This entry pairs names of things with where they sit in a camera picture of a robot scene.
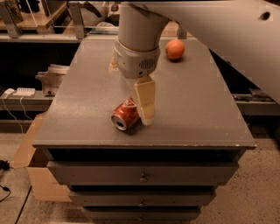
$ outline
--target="white cable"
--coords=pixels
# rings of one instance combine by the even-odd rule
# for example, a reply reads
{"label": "white cable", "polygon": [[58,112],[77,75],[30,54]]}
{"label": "white cable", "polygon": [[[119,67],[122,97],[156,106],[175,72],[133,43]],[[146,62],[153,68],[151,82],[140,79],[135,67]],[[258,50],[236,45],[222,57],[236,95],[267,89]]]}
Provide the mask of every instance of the white cable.
{"label": "white cable", "polygon": [[34,20],[35,26],[38,27],[37,22],[36,22],[36,19],[35,19],[34,15],[33,15],[33,12],[32,12],[32,8],[30,7],[28,1],[26,1],[26,3],[27,3],[27,5],[28,5],[28,9],[30,10],[30,13],[31,13],[31,15],[32,15],[32,18],[33,18],[33,20]]}
{"label": "white cable", "polygon": [[23,129],[23,126],[21,125],[21,123],[18,121],[18,119],[7,109],[7,106],[5,104],[5,101],[4,101],[4,98],[2,99],[3,101],[3,105],[5,106],[6,110],[8,111],[8,113],[17,121],[17,123],[19,124],[20,126],[20,129],[21,129],[21,133],[24,134],[24,129]]}
{"label": "white cable", "polygon": [[32,118],[30,118],[30,117],[26,114],[25,106],[24,106],[24,104],[22,103],[22,100],[23,100],[23,99],[24,99],[24,97],[21,97],[19,103],[20,103],[20,105],[21,105],[21,106],[23,107],[23,109],[24,109],[24,115],[25,115],[29,120],[32,120]]}

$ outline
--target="power strip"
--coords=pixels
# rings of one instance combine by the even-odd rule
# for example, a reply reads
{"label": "power strip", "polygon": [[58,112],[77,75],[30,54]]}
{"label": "power strip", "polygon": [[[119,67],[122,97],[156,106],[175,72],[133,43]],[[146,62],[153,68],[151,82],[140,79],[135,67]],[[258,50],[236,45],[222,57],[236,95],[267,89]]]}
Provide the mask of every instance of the power strip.
{"label": "power strip", "polygon": [[35,88],[28,88],[28,87],[18,87],[17,91],[13,93],[13,96],[18,97],[33,97],[36,93]]}

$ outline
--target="cardboard box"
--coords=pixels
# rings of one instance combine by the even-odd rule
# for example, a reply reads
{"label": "cardboard box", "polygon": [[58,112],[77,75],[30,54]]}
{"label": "cardboard box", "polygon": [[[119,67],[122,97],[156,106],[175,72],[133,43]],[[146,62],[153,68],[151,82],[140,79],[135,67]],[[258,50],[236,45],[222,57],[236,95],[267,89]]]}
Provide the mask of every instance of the cardboard box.
{"label": "cardboard box", "polygon": [[32,190],[36,200],[71,202],[70,193],[66,185],[60,185],[55,177],[46,168],[48,159],[40,149],[35,149],[32,142],[41,123],[44,121],[46,112],[35,117],[30,128],[24,135],[10,167],[27,167]]}

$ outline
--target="drawer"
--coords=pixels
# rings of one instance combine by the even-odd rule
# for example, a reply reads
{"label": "drawer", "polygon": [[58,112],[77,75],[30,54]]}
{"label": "drawer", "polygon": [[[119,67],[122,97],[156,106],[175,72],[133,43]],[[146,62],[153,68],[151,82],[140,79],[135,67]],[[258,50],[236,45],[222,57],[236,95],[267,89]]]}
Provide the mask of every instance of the drawer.
{"label": "drawer", "polygon": [[62,185],[224,185],[237,163],[60,162],[47,165]]}
{"label": "drawer", "polygon": [[71,201],[81,207],[202,207],[215,192],[70,192]]}
{"label": "drawer", "polygon": [[195,207],[85,207],[82,212],[93,220],[122,221],[190,221],[200,214],[200,210]]}

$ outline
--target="gray cabinet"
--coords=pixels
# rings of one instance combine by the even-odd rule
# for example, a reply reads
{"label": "gray cabinet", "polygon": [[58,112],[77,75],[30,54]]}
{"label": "gray cabinet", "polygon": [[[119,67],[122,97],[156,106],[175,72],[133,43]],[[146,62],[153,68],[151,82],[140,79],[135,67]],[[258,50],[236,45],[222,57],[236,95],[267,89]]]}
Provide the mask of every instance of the gray cabinet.
{"label": "gray cabinet", "polygon": [[128,92],[108,70],[113,42],[81,41],[34,146],[87,217],[195,219],[254,139],[210,52],[191,38],[181,61],[159,57],[154,123],[117,129],[110,116]]}

